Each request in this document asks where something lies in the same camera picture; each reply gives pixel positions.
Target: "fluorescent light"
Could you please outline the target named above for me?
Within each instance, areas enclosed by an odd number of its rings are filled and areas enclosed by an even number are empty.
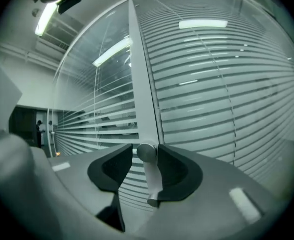
[[[192,81],[187,81],[187,82],[181,82],[179,83],[180,86],[182,85],[186,85],[186,84],[191,84],[191,83],[194,83],[194,82],[197,82],[198,80],[192,80]]]
[[[48,22],[49,22],[51,16],[55,12],[55,10],[57,10],[57,7],[58,7],[57,1],[48,3],[46,5],[46,7],[43,10],[42,15],[40,16],[40,19],[38,21],[38,25],[35,30],[36,35],[42,36],[43,32],[45,31],[45,29],[48,25]]]
[[[228,24],[227,20],[219,19],[189,19],[179,22],[180,29],[199,28],[199,27],[215,27],[225,28]]]
[[[121,51],[122,49],[126,48],[128,45],[130,45],[130,38],[126,37],[120,42],[116,43],[114,46],[109,48],[107,51],[105,51],[98,59],[96,59],[92,64],[94,64],[96,67],[103,64],[106,60],[108,60],[110,57],[114,56],[117,52]]]
[[[220,39],[220,38],[228,38],[227,36],[200,36],[195,37],[195,38],[189,38],[189,39],[184,39],[183,42],[189,42],[189,41],[196,41],[196,40],[200,40],[200,39]]]

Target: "glass panel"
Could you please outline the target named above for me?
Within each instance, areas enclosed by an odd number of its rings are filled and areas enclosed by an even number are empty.
[[[247,0],[134,3],[165,144],[228,162],[286,199],[294,45],[283,29]]]
[[[128,209],[147,212],[148,190],[135,150],[139,144],[133,99],[128,2],[106,13],[77,40],[54,84],[55,153],[60,156],[133,144],[134,160],[119,189],[124,218]]]

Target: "white label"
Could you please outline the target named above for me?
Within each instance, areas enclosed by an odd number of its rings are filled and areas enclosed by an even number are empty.
[[[67,169],[69,167],[70,167],[70,163],[64,162],[64,163],[53,166],[52,169],[54,172],[57,172],[57,171],[61,171],[63,169]]]
[[[249,224],[253,224],[261,218],[261,214],[239,187],[230,190],[230,197]]]

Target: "dark doorway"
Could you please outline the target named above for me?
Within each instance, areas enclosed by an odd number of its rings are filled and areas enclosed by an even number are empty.
[[[37,147],[36,110],[15,107],[9,118],[9,132],[24,139],[29,146]]]

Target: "person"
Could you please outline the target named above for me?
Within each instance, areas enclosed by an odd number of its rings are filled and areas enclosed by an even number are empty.
[[[42,124],[42,121],[38,120],[36,124],[36,129],[37,129],[37,144],[38,148],[41,148],[41,134],[44,132],[44,130],[40,130],[39,126]]]

